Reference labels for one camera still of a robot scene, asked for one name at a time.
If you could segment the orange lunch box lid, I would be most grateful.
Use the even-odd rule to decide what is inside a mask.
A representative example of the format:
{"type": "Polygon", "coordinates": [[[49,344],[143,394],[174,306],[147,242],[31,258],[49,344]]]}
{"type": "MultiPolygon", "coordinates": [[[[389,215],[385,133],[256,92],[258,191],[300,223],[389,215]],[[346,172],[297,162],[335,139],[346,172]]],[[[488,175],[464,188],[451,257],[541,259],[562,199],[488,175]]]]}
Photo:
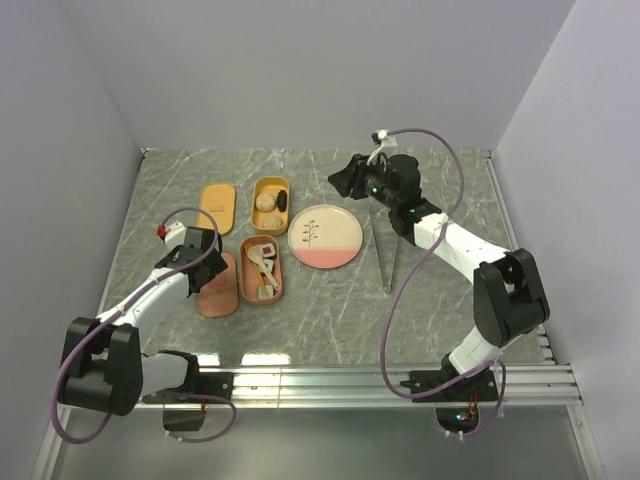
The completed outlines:
{"type": "Polygon", "coordinates": [[[231,232],[236,211],[236,189],[230,183],[211,183],[201,192],[199,208],[216,222],[219,234],[231,232]]]}

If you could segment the orange plastic fork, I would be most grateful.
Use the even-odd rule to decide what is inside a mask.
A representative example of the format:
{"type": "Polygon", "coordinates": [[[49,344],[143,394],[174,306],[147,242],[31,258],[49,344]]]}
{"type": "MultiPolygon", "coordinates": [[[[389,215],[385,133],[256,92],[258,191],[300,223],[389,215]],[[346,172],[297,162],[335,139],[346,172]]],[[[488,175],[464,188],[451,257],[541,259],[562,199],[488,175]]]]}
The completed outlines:
{"type": "Polygon", "coordinates": [[[262,289],[262,291],[263,291],[263,293],[264,293],[264,292],[266,292],[267,290],[266,290],[266,284],[265,284],[265,281],[264,281],[264,278],[263,278],[262,271],[261,271],[260,267],[258,266],[258,264],[257,264],[257,263],[255,263],[255,262],[250,258],[249,251],[250,251],[252,248],[253,248],[252,243],[250,243],[250,242],[246,243],[246,245],[245,245],[245,247],[244,247],[245,254],[246,254],[247,258],[249,259],[249,261],[251,262],[251,265],[253,266],[253,269],[254,269],[255,274],[256,274],[256,276],[257,276],[257,279],[258,279],[258,282],[259,282],[260,288],[262,289]]]}

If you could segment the beige spoon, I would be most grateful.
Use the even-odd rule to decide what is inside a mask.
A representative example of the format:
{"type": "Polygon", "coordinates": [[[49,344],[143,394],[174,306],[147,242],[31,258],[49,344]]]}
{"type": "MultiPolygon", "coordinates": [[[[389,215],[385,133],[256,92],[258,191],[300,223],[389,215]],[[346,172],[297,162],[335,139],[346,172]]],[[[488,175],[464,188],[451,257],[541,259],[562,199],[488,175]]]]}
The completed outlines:
{"type": "Polygon", "coordinates": [[[247,251],[247,256],[252,262],[254,262],[261,269],[262,273],[266,276],[268,281],[273,286],[273,289],[275,291],[279,291],[281,289],[280,284],[278,283],[276,278],[273,276],[271,271],[267,268],[264,262],[264,255],[261,248],[259,246],[250,247],[247,251]]]}

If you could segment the pink lunch box lid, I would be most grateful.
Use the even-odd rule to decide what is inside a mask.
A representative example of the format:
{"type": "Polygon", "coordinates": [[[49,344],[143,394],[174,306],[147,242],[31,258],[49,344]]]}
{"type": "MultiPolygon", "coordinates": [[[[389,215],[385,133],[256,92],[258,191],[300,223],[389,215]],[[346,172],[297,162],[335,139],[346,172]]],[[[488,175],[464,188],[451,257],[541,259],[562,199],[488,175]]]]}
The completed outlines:
{"type": "Polygon", "coordinates": [[[199,313],[207,318],[231,315],[239,306],[238,269],[235,256],[222,252],[227,268],[207,283],[198,294],[199,313]]]}

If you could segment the pink lunch box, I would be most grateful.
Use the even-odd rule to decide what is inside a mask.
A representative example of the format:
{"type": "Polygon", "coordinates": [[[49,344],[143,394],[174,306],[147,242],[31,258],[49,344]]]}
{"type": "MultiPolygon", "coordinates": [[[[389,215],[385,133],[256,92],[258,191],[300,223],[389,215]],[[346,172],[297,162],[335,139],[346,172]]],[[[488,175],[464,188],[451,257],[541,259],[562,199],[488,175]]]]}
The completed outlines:
{"type": "MultiPolygon", "coordinates": [[[[274,304],[280,300],[283,294],[284,284],[283,284],[283,277],[282,277],[280,249],[278,246],[278,242],[274,237],[269,235],[257,235],[257,236],[248,237],[242,242],[240,247],[240,275],[241,275],[240,290],[242,295],[244,296],[244,298],[249,304],[252,304],[254,306],[266,306],[266,305],[274,304]],[[253,269],[253,266],[251,265],[251,262],[247,258],[244,250],[244,247],[248,242],[252,243],[253,246],[259,246],[261,244],[266,244],[266,243],[273,243],[277,248],[277,256],[275,258],[264,258],[264,260],[271,259],[275,262],[274,272],[272,274],[276,278],[276,280],[278,281],[281,287],[279,291],[274,290],[274,296],[272,298],[260,300],[257,296],[257,287],[259,286],[259,282],[255,274],[255,271],[253,269]]],[[[263,274],[263,278],[266,285],[271,285],[271,283],[268,281],[268,279],[264,274],[263,274]]]]}

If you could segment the red sushi roll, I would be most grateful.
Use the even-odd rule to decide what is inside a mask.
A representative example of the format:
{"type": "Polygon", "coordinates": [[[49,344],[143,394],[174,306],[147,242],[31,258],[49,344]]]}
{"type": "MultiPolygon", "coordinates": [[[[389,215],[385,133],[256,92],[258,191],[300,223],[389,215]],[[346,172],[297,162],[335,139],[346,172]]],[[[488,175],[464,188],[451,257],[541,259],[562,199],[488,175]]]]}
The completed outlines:
{"type": "Polygon", "coordinates": [[[277,256],[277,248],[273,243],[261,244],[259,249],[264,258],[275,258],[277,256]]]}

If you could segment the black sea cucumber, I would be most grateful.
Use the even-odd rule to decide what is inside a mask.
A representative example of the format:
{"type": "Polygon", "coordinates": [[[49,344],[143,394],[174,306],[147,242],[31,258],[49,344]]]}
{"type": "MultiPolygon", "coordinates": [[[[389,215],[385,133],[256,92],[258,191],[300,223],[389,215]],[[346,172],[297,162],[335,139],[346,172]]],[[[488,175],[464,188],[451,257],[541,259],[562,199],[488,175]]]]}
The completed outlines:
{"type": "Polygon", "coordinates": [[[276,196],[276,207],[280,212],[285,212],[288,205],[288,192],[284,189],[280,190],[276,196]]]}

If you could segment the green sushi roll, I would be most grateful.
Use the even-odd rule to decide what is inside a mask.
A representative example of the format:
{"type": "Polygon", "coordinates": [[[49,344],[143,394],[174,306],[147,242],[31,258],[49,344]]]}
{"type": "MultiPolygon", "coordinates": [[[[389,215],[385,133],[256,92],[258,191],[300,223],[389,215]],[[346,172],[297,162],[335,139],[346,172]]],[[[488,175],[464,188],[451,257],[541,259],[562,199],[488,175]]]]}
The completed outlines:
{"type": "Polygon", "coordinates": [[[273,272],[274,272],[275,262],[274,262],[273,260],[271,260],[271,259],[265,259],[265,260],[264,260],[264,264],[265,264],[265,266],[269,269],[269,271],[270,271],[271,273],[273,273],[273,272]]]}

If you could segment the steamed bun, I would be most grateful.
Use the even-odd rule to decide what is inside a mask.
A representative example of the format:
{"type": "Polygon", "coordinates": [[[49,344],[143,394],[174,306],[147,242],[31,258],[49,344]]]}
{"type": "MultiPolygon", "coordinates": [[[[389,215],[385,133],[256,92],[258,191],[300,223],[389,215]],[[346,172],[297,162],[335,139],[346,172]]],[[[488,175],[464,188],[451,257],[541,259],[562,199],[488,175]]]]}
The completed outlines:
{"type": "Polygon", "coordinates": [[[278,215],[269,215],[262,221],[262,228],[264,230],[277,230],[284,225],[282,218],[278,215]]]}
{"type": "Polygon", "coordinates": [[[263,213],[268,213],[276,208],[276,197],[268,192],[259,194],[255,199],[255,208],[263,213]]]}

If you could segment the metal tongs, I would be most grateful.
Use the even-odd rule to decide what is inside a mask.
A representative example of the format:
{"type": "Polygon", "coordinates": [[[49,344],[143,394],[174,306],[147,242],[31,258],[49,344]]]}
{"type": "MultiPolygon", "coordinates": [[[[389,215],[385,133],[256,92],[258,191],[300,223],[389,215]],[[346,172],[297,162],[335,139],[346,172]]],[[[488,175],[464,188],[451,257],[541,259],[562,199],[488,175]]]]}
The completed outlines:
{"type": "Polygon", "coordinates": [[[400,237],[393,230],[387,210],[383,206],[371,202],[368,213],[382,289],[385,294],[390,294],[393,289],[400,237]]]}

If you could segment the orange lunch box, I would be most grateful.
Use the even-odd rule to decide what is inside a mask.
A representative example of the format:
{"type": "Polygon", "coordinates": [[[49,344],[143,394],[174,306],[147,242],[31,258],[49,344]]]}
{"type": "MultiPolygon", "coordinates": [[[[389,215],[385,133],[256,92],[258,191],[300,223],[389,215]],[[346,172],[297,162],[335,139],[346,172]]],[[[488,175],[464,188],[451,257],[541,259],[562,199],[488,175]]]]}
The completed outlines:
{"type": "Polygon", "coordinates": [[[281,176],[266,176],[259,179],[255,186],[253,192],[253,200],[251,205],[251,224],[254,227],[255,231],[260,234],[268,234],[271,236],[280,236],[282,235],[288,227],[289,224],[289,205],[290,205],[290,185],[287,179],[281,176]],[[275,197],[277,196],[280,190],[286,190],[288,192],[288,205],[287,210],[285,212],[280,212],[277,207],[268,213],[263,213],[258,211],[255,208],[255,199],[256,197],[264,192],[268,192],[273,194],[275,197]],[[265,217],[269,215],[278,215],[282,218],[284,225],[277,230],[264,230],[262,228],[262,221],[265,217]]]}

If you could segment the yellow sushi roll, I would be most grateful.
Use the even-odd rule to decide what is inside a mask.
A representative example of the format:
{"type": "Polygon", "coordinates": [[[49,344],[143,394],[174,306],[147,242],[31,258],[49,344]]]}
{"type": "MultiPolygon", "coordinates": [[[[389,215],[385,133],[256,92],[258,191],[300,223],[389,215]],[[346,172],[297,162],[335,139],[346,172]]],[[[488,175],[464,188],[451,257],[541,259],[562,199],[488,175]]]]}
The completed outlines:
{"type": "Polygon", "coordinates": [[[272,285],[265,285],[265,286],[259,285],[257,287],[257,296],[258,296],[258,298],[260,300],[272,298],[274,296],[274,288],[273,288],[273,286],[272,285]]]}

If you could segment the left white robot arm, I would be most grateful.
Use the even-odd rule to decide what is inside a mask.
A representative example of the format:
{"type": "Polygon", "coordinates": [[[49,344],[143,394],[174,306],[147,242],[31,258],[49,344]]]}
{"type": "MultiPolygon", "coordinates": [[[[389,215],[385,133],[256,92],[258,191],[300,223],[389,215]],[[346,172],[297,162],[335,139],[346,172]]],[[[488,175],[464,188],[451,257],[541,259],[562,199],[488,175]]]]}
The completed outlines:
{"type": "Polygon", "coordinates": [[[134,292],[96,318],[78,317],[66,332],[56,400],[124,416],[144,389],[141,348],[182,300],[227,269],[222,240],[211,229],[189,227],[183,243],[155,265],[134,292]]]}

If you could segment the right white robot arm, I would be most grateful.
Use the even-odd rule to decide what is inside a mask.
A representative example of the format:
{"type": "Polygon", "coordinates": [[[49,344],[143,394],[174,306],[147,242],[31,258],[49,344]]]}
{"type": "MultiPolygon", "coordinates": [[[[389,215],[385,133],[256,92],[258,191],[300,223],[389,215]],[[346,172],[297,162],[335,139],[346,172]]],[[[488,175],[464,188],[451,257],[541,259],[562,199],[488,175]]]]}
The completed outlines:
{"type": "Polygon", "coordinates": [[[389,384],[394,395],[418,402],[444,392],[463,399],[512,342],[548,320],[549,303],[534,256],[525,249],[508,251],[493,245],[453,222],[450,214],[423,196],[416,158],[382,155],[372,163],[355,154],[328,181],[344,198],[371,198],[387,207],[399,237],[426,256],[439,257],[473,287],[474,326],[444,357],[437,372],[440,384],[415,393],[389,384]]]}

